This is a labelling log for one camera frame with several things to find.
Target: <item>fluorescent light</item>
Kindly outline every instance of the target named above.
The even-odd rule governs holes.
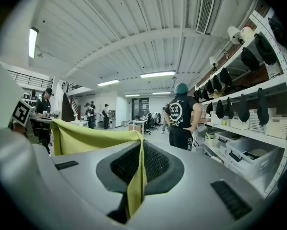
[[[125,97],[133,97],[133,96],[140,96],[140,94],[127,94]]]
[[[35,58],[35,48],[38,32],[39,31],[34,27],[29,30],[28,55],[31,58]]]
[[[117,82],[119,82],[119,81],[116,79],[116,80],[113,80],[113,81],[108,81],[108,82],[99,83],[98,86],[109,85],[109,84],[117,83]]]
[[[171,76],[175,74],[176,74],[176,71],[160,71],[160,72],[140,74],[140,76],[142,78],[151,78],[151,77]]]
[[[158,92],[158,93],[152,93],[152,94],[170,94],[171,92]]]

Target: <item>table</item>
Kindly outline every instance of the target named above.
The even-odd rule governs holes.
[[[144,136],[144,124],[147,121],[148,121],[148,119],[146,119],[146,120],[133,120],[133,130],[135,130],[135,123],[142,124],[143,125],[142,133],[143,133],[143,136]]]
[[[83,127],[89,128],[88,127],[88,120],[82,120],[82,121],[74,120],[74,121],[70,121],[68,123],[72,124],[72,125],[77,125],[77,126],[83,125]]]

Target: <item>black shorts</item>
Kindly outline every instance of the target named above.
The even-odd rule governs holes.
[[[169,143],[171,146],[191,151],[192,136],[190,131],[183,128],[171,128],[169,133]]]

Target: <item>white corrugated ceiling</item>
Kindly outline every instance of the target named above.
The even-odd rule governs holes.
[[[112,88],[125,93],[190,84],[228,40],[227,28],[244,20],[253,0],[215,0],[211,35],[195,34],[200,1],[44,0],[33,21],[39,56],[30,66],[91,89],[118,79]],[[164,70],[176,70],[176,79],[140,78]]]

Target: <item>yellow cloth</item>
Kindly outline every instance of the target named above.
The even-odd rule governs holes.
[[[130,218],[140,207],[144,198],[147,176],[144,167],[143,136],[137,131],[102,131],[80,127],[61,119],[53,120],[54,153],[57,155],[94,151],[115,146],[127,141],[141,141],[138,169],[127,188]]]

